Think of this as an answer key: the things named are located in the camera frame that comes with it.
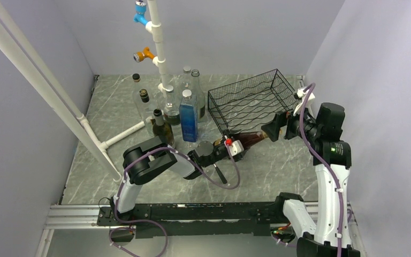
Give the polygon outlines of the red wine bottle gold cap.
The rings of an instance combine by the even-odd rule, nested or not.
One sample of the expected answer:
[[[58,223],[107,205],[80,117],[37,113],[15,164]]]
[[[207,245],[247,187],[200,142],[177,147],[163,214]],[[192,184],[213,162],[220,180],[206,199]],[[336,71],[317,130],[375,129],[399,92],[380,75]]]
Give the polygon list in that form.
[[[224,139],[228,138],[231,138],[232,140],[240,140],[245,150],[248,150],[251,146],[255,145],[256,143],[259,143],[262,140],[267,139],[268,136],[263,131],[254,131],[230,133],[228,136],[224,137]]]

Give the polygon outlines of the clear frosted wine bottle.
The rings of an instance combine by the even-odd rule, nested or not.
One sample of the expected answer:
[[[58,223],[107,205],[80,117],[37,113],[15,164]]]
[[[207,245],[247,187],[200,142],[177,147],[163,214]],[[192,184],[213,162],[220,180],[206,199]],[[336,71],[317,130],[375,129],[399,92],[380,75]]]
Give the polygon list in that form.
[[[202,120],[206,114],[206,96],[200,86],[200,71],[198,69],[193,69],[191,71],[191,81],[192,81],[192,90],[193,94],[196,95],[196,105],[198,109],[198,119]]]

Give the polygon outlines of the blue label clear bottle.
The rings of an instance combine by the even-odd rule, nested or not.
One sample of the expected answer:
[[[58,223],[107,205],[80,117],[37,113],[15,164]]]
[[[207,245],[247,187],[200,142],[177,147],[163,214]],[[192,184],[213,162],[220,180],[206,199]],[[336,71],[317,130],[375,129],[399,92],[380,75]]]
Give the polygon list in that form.
[[[179,112],[183,140],[196,142],[198,135],[196,96],[189,89],[182,91]]]

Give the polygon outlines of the green wine bottle silver cap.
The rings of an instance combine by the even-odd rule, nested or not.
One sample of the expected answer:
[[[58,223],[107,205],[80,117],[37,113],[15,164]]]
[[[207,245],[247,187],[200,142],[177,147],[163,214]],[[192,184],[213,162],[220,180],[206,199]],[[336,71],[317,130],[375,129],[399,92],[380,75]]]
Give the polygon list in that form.
[[[172,131],[172,127],[164,120],[161,109],[155,109],[153,111],[155,117],[155,123],[153,124],[153,134],[155,136],[164,136],[171,147],[175,147],[175,139]]]

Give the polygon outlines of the clear bottle dark label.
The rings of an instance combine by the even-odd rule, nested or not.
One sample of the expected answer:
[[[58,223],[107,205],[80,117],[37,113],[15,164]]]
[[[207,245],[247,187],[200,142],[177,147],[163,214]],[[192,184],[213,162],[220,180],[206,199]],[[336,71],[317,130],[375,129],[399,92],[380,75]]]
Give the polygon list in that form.
[[[168,85],[165,87],[166,98],[164,101],[163,114],[164,118],[172,126],[180,125],[180,102],[174,87]]]

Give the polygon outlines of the round clear glass bottle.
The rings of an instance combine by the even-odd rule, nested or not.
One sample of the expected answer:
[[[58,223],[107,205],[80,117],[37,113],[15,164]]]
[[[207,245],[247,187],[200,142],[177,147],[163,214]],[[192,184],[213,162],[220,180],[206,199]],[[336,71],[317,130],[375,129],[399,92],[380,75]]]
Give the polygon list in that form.
[[[178,93],[179,96],[182,97],[182,93],[184,90],[190,89],[191,84],[191,67],[184,66],[183,67],[183,74],[179,77],[179,84],[178,84]]]

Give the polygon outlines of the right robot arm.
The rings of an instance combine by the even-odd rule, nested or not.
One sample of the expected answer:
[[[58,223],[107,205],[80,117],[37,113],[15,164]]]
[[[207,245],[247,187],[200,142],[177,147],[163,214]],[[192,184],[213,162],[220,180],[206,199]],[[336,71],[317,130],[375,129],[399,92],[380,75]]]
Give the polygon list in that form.
[[[352,166],[351,147],[341,140],[345,109],[322,103],[316,118],[305,112],[294,115],[278,112],[261,129],[271,141],[286,127],[286,140],[300,137],[313,156],[318,183],[318,216],[313,221],[301,196],[280,193],[273,214],[280,222],[289,221],[297,236],[297,256],[361,256],[352,245],[347,214],[347,185]]]

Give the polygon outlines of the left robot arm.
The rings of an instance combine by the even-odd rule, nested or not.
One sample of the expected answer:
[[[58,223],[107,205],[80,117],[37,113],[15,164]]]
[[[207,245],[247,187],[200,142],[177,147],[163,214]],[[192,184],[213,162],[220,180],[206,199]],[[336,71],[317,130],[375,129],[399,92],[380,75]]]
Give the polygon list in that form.
[[[123,153],[124,173],[118,192],[111,198],[111,218],[120,225],[132,218],[136,199],[142,186],[166,170],[186,180],[204,175],[203,169],[225,158],[236,161],[235,156],[245,147],[237,139],[221,139],[217,143],[201,142],[188,154],[176,150],[164,136],[155,136]]]

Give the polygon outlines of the small grey hammer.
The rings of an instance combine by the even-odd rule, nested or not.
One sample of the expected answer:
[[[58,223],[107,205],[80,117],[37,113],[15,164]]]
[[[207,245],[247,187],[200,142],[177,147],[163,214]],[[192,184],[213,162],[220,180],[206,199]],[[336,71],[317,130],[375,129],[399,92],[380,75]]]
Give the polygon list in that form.
[[[216,173],[218,174],[218,176],[220,178],[220,181],[223,184],[227,184],[228,183],[227,179],[225,178],[223,172],[221,171],[221,169],[218,167],[218,165],[216,163],[214,163],[214,168],[215,168],[215,171],[216,171]]]

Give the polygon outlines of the orange pipe nozzle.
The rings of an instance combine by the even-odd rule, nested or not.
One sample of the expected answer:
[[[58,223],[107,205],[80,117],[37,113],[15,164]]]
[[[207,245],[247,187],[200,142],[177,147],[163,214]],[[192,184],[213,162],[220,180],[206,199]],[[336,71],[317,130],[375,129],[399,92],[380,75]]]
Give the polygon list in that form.
[[[145,47],[142,51],[134,53],[133,58],[137,63],[139,63],[147,58],[153,60],[155,58],[155,55],[150,51],[149,47]]]

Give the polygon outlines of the blue pipe nozzle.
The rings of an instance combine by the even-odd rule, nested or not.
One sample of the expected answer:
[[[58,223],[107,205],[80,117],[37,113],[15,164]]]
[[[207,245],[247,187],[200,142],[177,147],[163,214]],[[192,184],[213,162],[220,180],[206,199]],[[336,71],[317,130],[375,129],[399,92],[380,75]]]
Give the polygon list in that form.
[[[135,1],[135,15],[133,17],[133,21],[145,26],[148,22],[145,18],[146,11],[147,3],[145,3],[143,0]]]

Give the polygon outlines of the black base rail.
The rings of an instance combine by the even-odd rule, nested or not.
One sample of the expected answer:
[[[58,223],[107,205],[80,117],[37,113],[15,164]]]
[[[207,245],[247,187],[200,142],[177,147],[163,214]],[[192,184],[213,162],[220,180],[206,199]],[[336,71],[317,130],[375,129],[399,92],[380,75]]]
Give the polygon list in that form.
[[[115,219],[110,207],[99,208],[98,226],[126,226],[127,221],[142,220],[135,225],[137,239],[162,236],[163,226],[169,236],[238,235],[269,236],[271,230],[288,223],[278,200],[274,202],[224,203],[138,203],[130,214]]]

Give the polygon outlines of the white pvc pipe frame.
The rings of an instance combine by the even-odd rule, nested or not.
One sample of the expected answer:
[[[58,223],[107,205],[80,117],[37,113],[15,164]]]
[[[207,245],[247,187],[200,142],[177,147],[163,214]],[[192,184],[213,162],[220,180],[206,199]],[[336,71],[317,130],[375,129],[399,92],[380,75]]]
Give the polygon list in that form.
[[[168,65],[163,47],[162,24],[159,19],[156,1],[146,1],[145,3],[147,3],[145,18],[148,22],[144,27],[152,35],[155,43],[156,54],[152,63],[158,67],[162,80],[158,85],[158,89],[163,90],[168,85]],[[114,166],[106,151],[116,142],[143,128],[144,122],[137,123],[107,141],[99,141],[85,114],[74,104],[68,93],[1,2],[0,51],[32,85],[87,150],[92,153],[104,170],[111,175],[113,181],[119,182],[122,179],[122,174]]]

